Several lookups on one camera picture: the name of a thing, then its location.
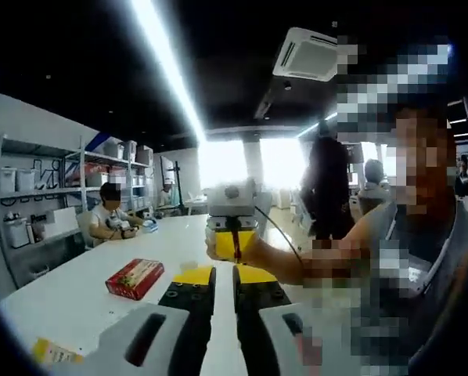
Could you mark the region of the person's right hand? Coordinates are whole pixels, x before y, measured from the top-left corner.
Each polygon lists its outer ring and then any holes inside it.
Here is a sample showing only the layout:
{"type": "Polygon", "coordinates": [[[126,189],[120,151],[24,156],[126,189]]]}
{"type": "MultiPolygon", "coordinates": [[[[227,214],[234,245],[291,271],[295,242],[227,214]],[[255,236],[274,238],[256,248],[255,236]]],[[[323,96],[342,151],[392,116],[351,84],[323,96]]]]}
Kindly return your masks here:
{"type": "Polygon", "coordinates": [[[303,269],[297,256],[274,248],[260,237],[250,247],[249,253],[241,263],[263,269],[283,284],[302,285],[303,269]]]}

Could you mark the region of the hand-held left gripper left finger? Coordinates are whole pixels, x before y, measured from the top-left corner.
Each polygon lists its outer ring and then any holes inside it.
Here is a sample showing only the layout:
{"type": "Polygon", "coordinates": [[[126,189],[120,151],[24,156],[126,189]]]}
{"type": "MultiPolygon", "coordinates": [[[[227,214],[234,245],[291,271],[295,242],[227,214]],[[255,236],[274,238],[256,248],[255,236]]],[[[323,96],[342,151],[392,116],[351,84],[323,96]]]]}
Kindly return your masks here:
{"type": "Polygon", "coordinates": [[[129,313],[100,335],[96,375],[198,375],[211,339],[216,269],[174,277],[157,304],[129,313]]]}

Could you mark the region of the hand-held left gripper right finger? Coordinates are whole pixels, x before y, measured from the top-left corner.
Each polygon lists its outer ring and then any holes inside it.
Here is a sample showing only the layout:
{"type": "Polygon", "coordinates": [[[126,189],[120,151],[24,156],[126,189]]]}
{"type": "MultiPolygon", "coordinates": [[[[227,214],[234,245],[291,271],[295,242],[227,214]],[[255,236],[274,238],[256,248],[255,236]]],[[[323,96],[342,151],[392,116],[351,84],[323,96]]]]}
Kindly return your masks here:
{"type": "Polygon", "coordinates": [[[236,330],[249,375],[279,375],[274,345],[260,311],[288,306],[290,299],[270,273],[243,264],[232,268],[236,330]]]}

